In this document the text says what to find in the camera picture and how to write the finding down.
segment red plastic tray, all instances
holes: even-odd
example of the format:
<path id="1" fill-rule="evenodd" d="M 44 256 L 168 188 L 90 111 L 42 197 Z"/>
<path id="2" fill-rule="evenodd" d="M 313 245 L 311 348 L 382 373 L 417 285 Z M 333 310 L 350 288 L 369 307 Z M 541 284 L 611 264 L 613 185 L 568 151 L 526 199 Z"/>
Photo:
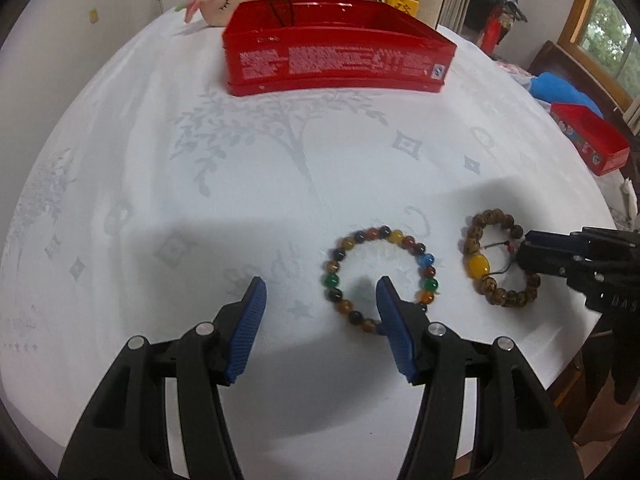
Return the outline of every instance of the red plastic tray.
<path id="1" fill-rule="evenodd" d="M 455 43 L 373 0 L 253 0 L 223 35 L 236 96 L 322 87 L 439 92 Z M 281 25 L 278 16 L 285 23 Z"/>
<path id="2" fill-rule="evenodd" d="M 586 106 L 555 103 L 551 116 L 597 176 L 626 164 L 630 147 L 625 137 Z"/>

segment brown bead bracelet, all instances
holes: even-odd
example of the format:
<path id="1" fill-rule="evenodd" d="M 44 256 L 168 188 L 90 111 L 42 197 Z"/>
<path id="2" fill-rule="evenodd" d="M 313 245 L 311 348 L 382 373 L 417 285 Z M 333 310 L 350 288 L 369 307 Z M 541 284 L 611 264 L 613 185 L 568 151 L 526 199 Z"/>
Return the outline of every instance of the brown bead bracelet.
<path id="1" fill-rule="evenodd" d="M 327 298 L 336 304 L 338 312 L 348 317 L 349 323 L 360 326 L 367 333 L 376 333 L 385 335 L 385 329 L 380 320 L 365 318 L 360 311 L 353 309 L 353 303 L 342 297 L 342 291 L 337 288 L 340 284 L 338 270 L 340 270 L 340 262 L 347 256 L 347 251 L 351 251 L 356 245 L 373 240 L 387 240 L 389 243 L 396 244 L 403 249 L 409 251 L 416 257 L 420 265 L 420 276 L 423 278 L 420 282 L 422 288 L 420 292 L 420 300 L 418 304 L 426 312 L 427 307 L 433 303 L 436 290 L 438 290 L 438 281 L 435 279 L 436 269 L 433 267 L 435 258 L 433 254 L 426 252 L 427 248 L 424 244 L 416 243 L 412 236 L 404 236 L 402 231 L 392 231 L 390 227 L 383 225 L 382 227 L 370 227 L 366 231 L 356 231 L 353 236 L 343 238 L 340 247 L 332 252 L 333 259 L 328 261 L 324 268 L 327 275 L 322 280 L 322 284 L 327 287 Z"/>
<path id="2" fill-rule="evenodd" d="M 540 276 L 537 274 L 528 274 L 526 276 L 527 288 L 521 292 L 516 290 L 507 291 L 504 288 L 500 288 L 495 279 L 491 277 L 489 260 L 480 252 L 480 249 L 482 249 L 480 240 L 487 225 L 499 225 L 502 229 L 508 230 L 510 237 L 514 240 L 520 240 L 524 236 L 524 230 L 515 223 L 513 216 L 505 214 L 501 209 L 488 209 L 474 216 L 472 225 L 466 233 L 464 253 L 467 257 L 466 270 L 476 282 L 476 290 L 479 294 L 484 295 L 491 304 L 506 307 L 523 307 L 527 303 L 532 303 L 538 297 L 538 288 L 541 283 Z M 498 245 L 506 246 L 509 254 L 513 254 L 516 249 L 509 241 L 488 247 Z"/>

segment silver bolt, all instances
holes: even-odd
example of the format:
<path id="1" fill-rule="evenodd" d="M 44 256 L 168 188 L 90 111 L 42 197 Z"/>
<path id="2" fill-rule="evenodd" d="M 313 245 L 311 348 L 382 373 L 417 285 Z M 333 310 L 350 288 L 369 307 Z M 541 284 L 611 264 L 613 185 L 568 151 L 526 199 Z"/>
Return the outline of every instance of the silver bolt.
<path id="1" fill-rule="evenodd" d="M 499 337 L 498 338 L 498 348 L 501 348 L 505 352 L 510 352 L 515 347 L 513 341 L 508 337 Z"/>
<path id="2" fill-rule="evenodd" d="M 215 330 L 215 327 L 213 326 L 213 323 L 204 322 L 204 323 L 200 323 L 196 327 L 196 334 L 209 335 L 209 334 L 212 334 L 214 330 Z"/>
<path id="3" fill-rule="evenodd" d="M 434 335 L 436 337 L 442 337 L 447 331 L 447 327 L 445 327 L 442 323 L 431 323 L 427 327 L 427 330 L 431 335 Z"/>
<path id="4" fill-rule="evenodd" d="M 144 345 L 145 345 L 145 338 L 143 338 L 141 335 L 133 336 L 131 339 L 129 339 L 129 342 L 127 343 L 127 346 L 131 350 L 138 350 L 142 348 Z"/>

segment table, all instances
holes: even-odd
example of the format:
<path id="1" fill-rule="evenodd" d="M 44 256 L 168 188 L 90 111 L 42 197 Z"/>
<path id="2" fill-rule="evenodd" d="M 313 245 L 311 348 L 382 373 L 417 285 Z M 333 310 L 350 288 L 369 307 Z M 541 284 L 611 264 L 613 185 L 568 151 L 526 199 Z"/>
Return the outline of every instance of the table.
<path id="1" fill-rule="evenodd" d="M 511 336 L 552 383 L 597 316 L 555 278 L 526 309 L 489 305 L 463 269 L 466 225 L 497 207 L 526 230 L 613 222 L 553 120 L 475 46 L 442 32 L 458 52 L 440 94 L 234 98 L 220 30 L 172 12 L 94 76 L 40 153 L 0 268 L 4 399 L 50 468 L 130 336 L 180 337 L 260 275 L 264 319 L 245 374 L 223 392 L 246 478 L 394 478 L 421 389 L 396 371 L 386 340 L 348 325 L 321 285 L 328 250 L 371 225 L 402 229 L 435 254 L 431 320 L 483 342 Z M 499 250 L 490 259 L 504 263 Z M 373 316 L 384 274 L 413 298 L 414 259 L 384 241 L 350 254 L 342 290 Z M 523 282 L 511 269 L 504 284 Z M 459 454 L 472 446 L 468 386 Z"/>

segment beaded bracelet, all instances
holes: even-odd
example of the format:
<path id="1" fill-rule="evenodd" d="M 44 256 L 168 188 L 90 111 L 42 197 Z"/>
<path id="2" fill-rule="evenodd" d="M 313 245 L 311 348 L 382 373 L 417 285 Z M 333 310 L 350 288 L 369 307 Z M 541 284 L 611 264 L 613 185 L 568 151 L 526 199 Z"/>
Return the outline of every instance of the beaded bracelet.
<path id="1" fill-rule="evenodd" d="M 472 225 L 466 233 L 464 253 L 467 256 L 466 270 L 469 276 L 476 282 L 476 290 L 484 295 L 491 304 L 505 307 L 523 307 L 527 303 L 532 303 L 538 297 L 538 287 L 540 286 L 540 276 L 537 274 L 527 274 L 527 288 L 521 292 L 516 290 L 506 291 L 498 287 L 498 283 L 491 277 L 492 274 L 503 274 L 501 272 L 491 272 L 489 260 L 480 252 L 480 239 L 484 234 L 484 227 L 487 225 L 499 225 L 502 229 L 508 230 L 509 235 L 514 240 L 520 240 L 524 236 L 524 230 L 515 223 L 513 216 L 505 214 L 500 209 L 488 209 L 481 214 L 474 216 Z M 484 249 L 495 246 L 506 246 L 509 254 L 513 255 L 516 247 L 510 241 L 492 244 Z"/>
<path id="2" fill-rule="evenodd" d="M 348 317 L 349 323 L 362 327 L 364 332 L 385 335 L 385 330 L 380 320 L 365 318 L 360 311 L 354 310 L 353 303 L 345 300 L 342 297 L 342 291 L 337 288 L 340 284 L 340 278 L 338 278 L 340 262 L 347 256 L 347 251 L 351 251 L 356 245 L 366 241 L 379 239 L 396 244 L 409 251 L 413 256 L 416 256 L 418 264 L 420 265 L 420 276 L 423 278 L 420 283 L 422 290 L 418 304 L 426 312 L 427 307 L 433 303 L 436 290 L 438 290 L 438 281 L 435 279 L 436 269 L 433 267 L 435 258 L 433 254 L 426 252 L 427 248 L 424 244 L 416 243 L 414 237 L 404 236 L 400 230 L 392 231 L 391 228 L 386 225 L 380 228 L 371 227 L 366 231 L 356 231 L 352 237 L 343 238 L 340 242 L 340 247 L 334 249 L 332 252 L 333 259 L 328 261 L 324 266 L 327 275 L 322 280 L 322 283 L 328 289 L 327 298 L 329 301 L 336 304 L 338 312 Z"/>

